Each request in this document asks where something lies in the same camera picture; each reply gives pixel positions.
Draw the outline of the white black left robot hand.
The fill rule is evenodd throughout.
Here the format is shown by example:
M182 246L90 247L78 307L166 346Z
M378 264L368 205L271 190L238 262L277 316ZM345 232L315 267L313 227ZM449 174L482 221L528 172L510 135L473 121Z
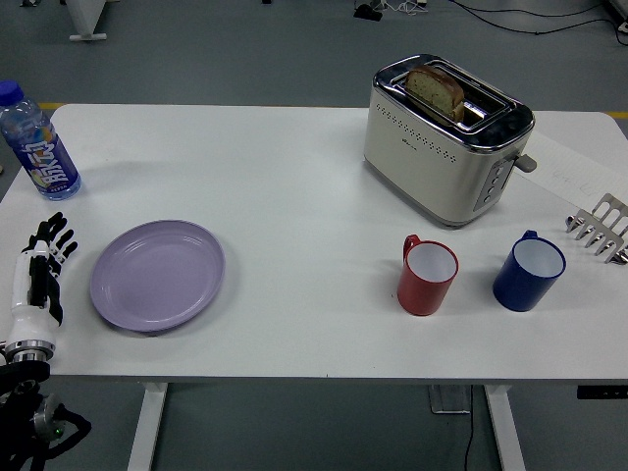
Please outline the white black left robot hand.
M78 248L63 213L39 223L17 258L11 301L12 326L4 352L10 362L47 361L56 349L63 323L59 277Z

